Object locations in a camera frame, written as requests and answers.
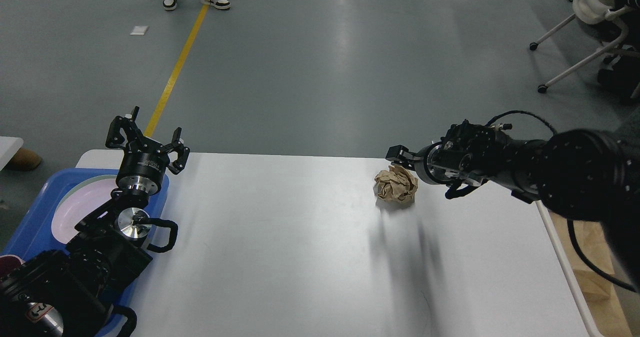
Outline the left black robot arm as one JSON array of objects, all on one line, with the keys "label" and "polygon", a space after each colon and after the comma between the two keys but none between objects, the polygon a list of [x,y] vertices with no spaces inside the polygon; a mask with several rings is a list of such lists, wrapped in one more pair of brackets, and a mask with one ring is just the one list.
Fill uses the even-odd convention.
[{"label": "left black robot arm", "polygon": [[138,112],[115,116],[108,129],[106,148],[123,151],[110,198],[76,223],[64,250],[40,252],[2,276],[3,337],[95,337],[114,315],[125,319],[119,337],[135,332],[135,310],[116,300],[152,253],[174,248],[178,224],[145,209],[166,173],[182,172],[190,154],[180,127],[160,143],[137,126]]}]

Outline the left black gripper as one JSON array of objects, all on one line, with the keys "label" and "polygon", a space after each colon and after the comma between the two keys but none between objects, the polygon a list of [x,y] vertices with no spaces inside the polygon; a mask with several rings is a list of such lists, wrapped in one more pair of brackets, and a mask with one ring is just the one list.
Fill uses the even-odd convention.
[{"label": "left black gripper", "polygon": [[153,196],[162,190],[166,170],[178,175],[185,170],[190,148],[182,139],[182,127],[177,127],[168,144],[160,144],[157,152],[144,152],[146,143],[137,126],[139,106],[124,116],[113,118],[107,130],[105,147],[122,150],[122,162],[116,176],[116,186],[125,191],[133,189]]}]

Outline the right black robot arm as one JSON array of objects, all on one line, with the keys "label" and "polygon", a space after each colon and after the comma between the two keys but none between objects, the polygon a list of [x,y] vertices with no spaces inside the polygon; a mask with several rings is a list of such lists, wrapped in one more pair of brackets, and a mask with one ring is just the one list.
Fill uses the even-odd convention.
[{"label": "right black robot arm", "polygon": [[[558,132],[547,120],[549,139],[515,139],[510,123],[498,114],[486,123],[464,120],[414,152],[404,145],[388,148],[386,160],[414,171],[430,185],[448,187],[445,197],[469,195],[487,182],[510,191],[525,203],[540,201],[566,219],[576,255],[595,274],[628,291],[639,291],[639,115],[616,130],[572,129]],[[606,243],[628,282],[591,262],[576,237],[576,221],[600,225]]]}]

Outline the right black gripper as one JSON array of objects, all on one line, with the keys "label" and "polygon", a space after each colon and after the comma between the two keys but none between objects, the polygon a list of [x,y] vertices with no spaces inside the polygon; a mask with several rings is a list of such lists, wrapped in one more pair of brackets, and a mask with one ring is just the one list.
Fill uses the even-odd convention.
[{"label": "right black gripper", "polygon": [[458,179],[458,172],[448,166],[441,149],[442,143],[434,143],[416,153],[404,145],[394,145],[388,148],[385,159],[394,166],[416,171],[426,184],[450,185]]}]

